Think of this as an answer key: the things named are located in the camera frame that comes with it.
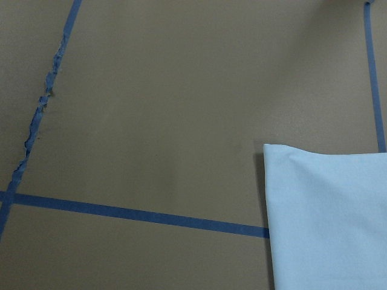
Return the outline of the light blue t-shirt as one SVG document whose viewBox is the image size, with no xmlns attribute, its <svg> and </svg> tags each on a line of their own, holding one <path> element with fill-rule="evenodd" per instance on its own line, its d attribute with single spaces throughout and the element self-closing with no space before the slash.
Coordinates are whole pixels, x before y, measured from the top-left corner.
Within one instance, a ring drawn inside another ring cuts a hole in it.
<svg viewBox="0 0 387 290">
<path fill-rule="evenodd" d="M 386 288 L 386 154 L 264 146 L 276 289 Z"/>
</svg>

